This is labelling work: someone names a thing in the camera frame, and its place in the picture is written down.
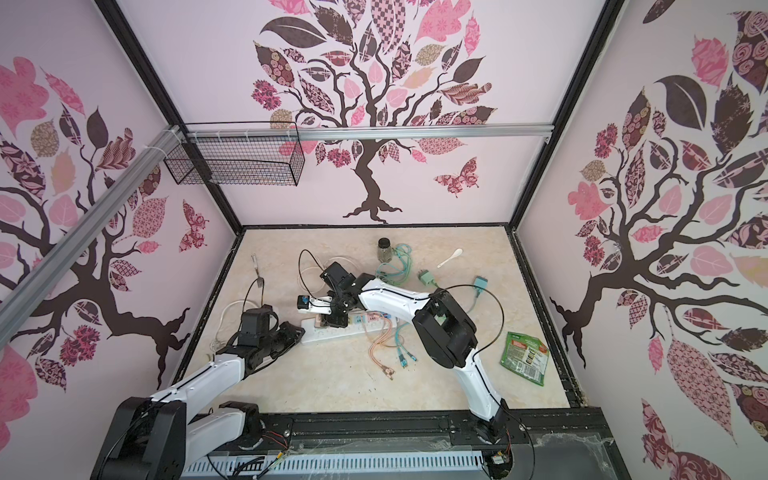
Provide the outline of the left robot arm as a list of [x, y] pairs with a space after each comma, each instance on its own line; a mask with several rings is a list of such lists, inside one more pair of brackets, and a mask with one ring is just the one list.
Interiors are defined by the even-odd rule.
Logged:
[[266, 427], [253, 403], [209, 406], [225, 391], [275, 363], [297, 346], [304, 328], [279, 320], [272, 306], [244, 311], [238, 329], [211, 361], [189, 378], [116, 409], [99, 450], [94, 479], [178, 479], [218, 447], [243, 440], [259, 445]]

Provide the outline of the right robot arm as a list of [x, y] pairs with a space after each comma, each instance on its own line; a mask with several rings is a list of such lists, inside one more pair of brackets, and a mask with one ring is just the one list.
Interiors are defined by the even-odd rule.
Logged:
[[352, 310], [379, 312], [412, 324], [429, 357], [455, 372], [469, 411], [487, 424], [501, 419], [506, 403], [482, 364], [477, 326], [449, 290], [410, 291], [370, 274], [356, 277], [337, 262], [326, 268], [320, 278], [328, 287], [328, 294], [299, 296], [299, 311], [319, 314], [335, 328], [348, 320]]

